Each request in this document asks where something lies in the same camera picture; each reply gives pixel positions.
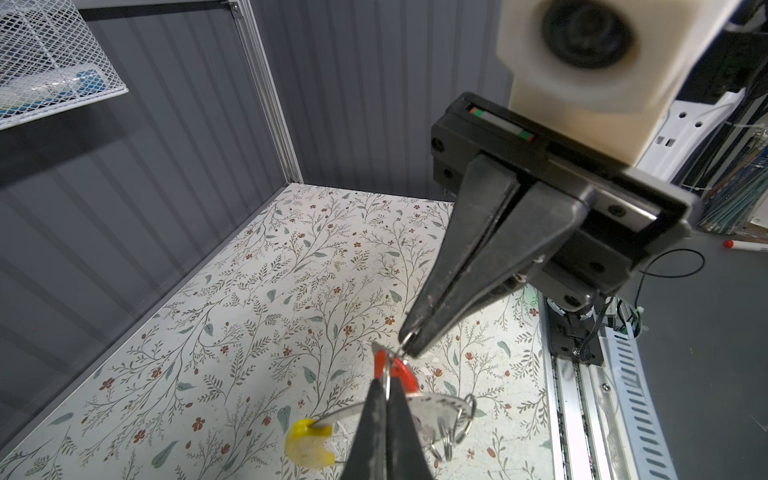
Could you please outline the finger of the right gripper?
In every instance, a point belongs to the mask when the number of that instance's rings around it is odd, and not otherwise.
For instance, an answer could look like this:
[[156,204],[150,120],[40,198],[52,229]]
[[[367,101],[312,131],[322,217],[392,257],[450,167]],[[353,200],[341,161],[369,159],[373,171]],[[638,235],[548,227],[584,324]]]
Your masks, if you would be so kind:
[[466,316],[531,281],[543,265],[583,223],[589,206],[543,183],[536,183],[507,208],[460,273],[448,294],[448,305],[437,313],[437,323],[406,337],[406,354],[417,358],[429,350]]
[[448,305],[448,294],[459,275],[491,233],[519,188],[516,174],[487,155],[471,160],[463,176],[450,221],[433,268],[414,301],[398,339],[437,323],[437,313]]

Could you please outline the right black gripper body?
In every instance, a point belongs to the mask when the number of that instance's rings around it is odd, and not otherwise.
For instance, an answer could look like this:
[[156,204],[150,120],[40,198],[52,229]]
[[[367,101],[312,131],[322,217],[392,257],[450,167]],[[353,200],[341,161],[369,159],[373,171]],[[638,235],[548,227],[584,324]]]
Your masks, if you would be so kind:
[[589,206],[578,229],[523,284],[567,311],[616,292],[691,230],[692,194],[473,93],[460,95],[433,124],[431,148],[435,179],[456,199],[468,163],[484,154],[516,174],[517,194],[543,183]]

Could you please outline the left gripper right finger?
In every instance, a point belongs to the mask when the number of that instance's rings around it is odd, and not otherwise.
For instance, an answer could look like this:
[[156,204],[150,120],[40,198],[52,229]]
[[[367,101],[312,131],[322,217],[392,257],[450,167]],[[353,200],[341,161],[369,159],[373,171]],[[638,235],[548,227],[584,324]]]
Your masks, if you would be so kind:
[[387,401],[386,478],[388,480],[432,480],[421,443],[402,392],[392,392]]

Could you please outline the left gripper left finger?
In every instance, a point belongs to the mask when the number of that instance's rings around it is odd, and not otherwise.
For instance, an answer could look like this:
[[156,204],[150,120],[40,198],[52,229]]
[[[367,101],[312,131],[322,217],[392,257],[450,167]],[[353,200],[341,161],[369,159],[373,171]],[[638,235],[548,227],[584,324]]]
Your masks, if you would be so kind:
[[385,478],[387,402],[378,379],[369,387],[340,480]]

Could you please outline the key with red tag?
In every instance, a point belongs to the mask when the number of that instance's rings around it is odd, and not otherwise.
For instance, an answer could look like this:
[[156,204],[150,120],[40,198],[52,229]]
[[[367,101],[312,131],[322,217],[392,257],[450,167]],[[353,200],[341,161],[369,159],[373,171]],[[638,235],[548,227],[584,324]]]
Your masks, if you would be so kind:
[[390,376],[400,380],[407,394],[419,391],[418,380],[405,361],[396,358],[389,349],[377,342],[373,342],[371,348],[374,354],[374,377],[376,379],[384,379],[387,361],[391,357],[389,364]]

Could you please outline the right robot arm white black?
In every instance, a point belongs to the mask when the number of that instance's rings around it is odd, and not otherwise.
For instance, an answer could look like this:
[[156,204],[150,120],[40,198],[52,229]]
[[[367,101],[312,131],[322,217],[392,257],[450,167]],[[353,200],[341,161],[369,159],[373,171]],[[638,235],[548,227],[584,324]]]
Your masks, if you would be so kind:
[[698,199],[673,179],[751,90],[766,87],[762,1],[506,1],[507,105],[461,94],[431,129],[456,194],[399,333],[418,357],[524,286],[557,316],[551,349],[582,362],[609,299],[681,240]]

